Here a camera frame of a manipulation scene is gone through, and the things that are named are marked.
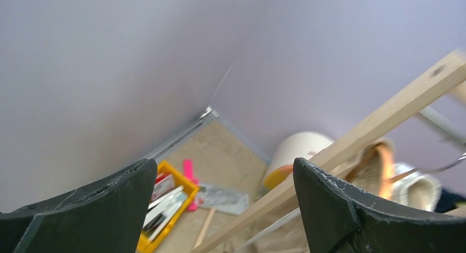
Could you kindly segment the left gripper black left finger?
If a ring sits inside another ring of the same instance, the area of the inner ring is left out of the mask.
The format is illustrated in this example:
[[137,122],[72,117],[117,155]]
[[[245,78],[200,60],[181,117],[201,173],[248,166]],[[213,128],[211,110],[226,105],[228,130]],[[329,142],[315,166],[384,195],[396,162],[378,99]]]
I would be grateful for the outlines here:
[[153,159],[1,214],[1,252],[135,252],[157,175]]

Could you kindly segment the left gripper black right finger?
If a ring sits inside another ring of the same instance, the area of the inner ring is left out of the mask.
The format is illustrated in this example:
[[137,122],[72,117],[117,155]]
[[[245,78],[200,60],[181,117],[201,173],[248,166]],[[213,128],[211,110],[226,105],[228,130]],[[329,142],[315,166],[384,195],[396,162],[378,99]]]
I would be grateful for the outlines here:
[[293,181],[311,252],[465,252],[465,218],[382,199],[304,158]]

